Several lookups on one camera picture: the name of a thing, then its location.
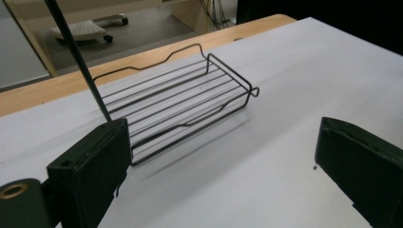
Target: white tabletop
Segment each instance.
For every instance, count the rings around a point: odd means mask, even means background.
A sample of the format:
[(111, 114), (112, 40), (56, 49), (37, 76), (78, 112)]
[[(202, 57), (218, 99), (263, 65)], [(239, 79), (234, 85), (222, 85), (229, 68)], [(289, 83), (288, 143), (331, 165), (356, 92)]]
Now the white tabletop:
[[(370, 227), (313, 169), (317, 133), (327, 116), (403, 148), (403, 57), (312, 18), (212, 52), (260, 95), (129, 168), (100, 227)], [(44, 181), (47, 164), (104, 121), (89, 91), (2, 117), (0, 185)]]

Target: wire rack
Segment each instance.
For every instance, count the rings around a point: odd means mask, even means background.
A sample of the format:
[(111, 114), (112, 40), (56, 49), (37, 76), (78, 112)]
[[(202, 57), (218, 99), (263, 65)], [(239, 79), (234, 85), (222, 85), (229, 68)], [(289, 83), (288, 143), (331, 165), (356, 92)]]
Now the wire rack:
[[(46, 2), (106, 120), (127, 118), (132, 165), (155, 157), (242, 109), (250, 96), (259, 96), (258, 87), (252, 87), (214, 54), (206, 56), (199, 44), (174, 51), (165, 60), (151, 66), (128, 66), (92, 79), (56, 2)], [(189, 48), (200, 50), (198, 58), (191, 58), (190, 63), (178, 61), (175, 68), (165, 72), (130, 77), (133, 80), (125, 86), (97, 87), (95, 84), (98, 79), (120, 70), (142, 70), (161, 65), (174, 54)]]

